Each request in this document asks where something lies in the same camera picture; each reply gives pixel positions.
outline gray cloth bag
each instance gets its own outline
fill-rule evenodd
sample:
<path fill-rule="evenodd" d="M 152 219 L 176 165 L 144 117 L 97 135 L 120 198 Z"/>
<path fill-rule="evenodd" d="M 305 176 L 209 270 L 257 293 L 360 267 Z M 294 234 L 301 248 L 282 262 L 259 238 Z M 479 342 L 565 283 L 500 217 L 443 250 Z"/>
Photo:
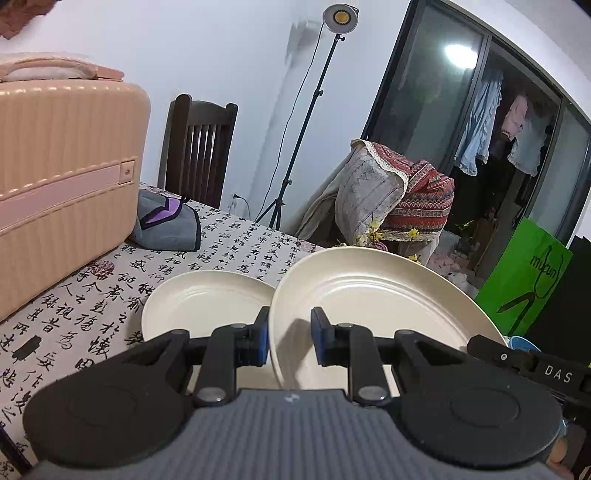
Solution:
<path fill-rule="evenodd" d="M 138 217 L 128 239 L 150 250 L 196 252 L 201 247 L 201 224 L 188 200 L 140 190 Z"/>

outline tablecloth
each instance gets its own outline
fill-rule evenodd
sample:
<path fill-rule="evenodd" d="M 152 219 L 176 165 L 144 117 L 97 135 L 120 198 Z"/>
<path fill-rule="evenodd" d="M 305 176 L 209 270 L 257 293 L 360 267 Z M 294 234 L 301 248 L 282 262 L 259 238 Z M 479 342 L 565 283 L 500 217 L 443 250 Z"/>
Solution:
<path fill-rule="evenodd" d="M 199 251 L 122 244 L 0 325 L 0 424 L 32 463 L 36 459 L 21 419 L 27 401 L 41 387 L 141 342 L 142 309 L 159 284 L 188 271 L 228 270 L 276 287 L 296 261 L 318 248 L 230 213 L 197 202 L 189 205 L 201 221 Z M 1 454 L 0 476 L 19 477 Z"/>

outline chair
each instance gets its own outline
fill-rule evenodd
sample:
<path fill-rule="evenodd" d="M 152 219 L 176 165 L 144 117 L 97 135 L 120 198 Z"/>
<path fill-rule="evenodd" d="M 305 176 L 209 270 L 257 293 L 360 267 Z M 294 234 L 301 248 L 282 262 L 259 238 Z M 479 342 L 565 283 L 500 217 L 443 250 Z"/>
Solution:
<path fill-rule="evenodd" d="M 238 105 L 223 108 L 186 93 L 174 101 L 166 162 L 169 192 L 219 208 Z"/>

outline blue bowl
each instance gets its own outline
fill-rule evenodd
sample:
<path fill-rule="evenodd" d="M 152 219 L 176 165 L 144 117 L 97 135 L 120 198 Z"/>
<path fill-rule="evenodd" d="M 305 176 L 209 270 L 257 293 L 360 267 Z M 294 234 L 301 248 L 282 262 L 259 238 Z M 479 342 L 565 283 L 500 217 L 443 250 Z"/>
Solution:
<path fill-rule="evenodd" d="M 523 350 L 524 352 L 529 352 L 531 350 L 535 352 L 541 352 L 539 348 L 537 348 L 533 343 L 523 337 L 511 337 L 509 339 L 509 348 L 512 350 Z"/>

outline purple fabric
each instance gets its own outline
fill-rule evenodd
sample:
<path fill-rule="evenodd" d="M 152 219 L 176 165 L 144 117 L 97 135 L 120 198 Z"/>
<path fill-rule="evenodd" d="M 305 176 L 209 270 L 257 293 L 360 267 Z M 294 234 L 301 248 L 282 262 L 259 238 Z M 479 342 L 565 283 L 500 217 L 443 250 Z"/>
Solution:
<path fill-rule="evenodd" d="M 181 201 L 179 199 L 168 197 L 168 209 L 162 210 L 162 212 L 158 212 L 156 215 L 154 215 L 150 220 L 146 222 L 146 225 L 158 222 L 159 220 L 163 220 L 165 218 L 170 217 L 171 215 L 174 215 L 178 210 L 180 204 Z"/>

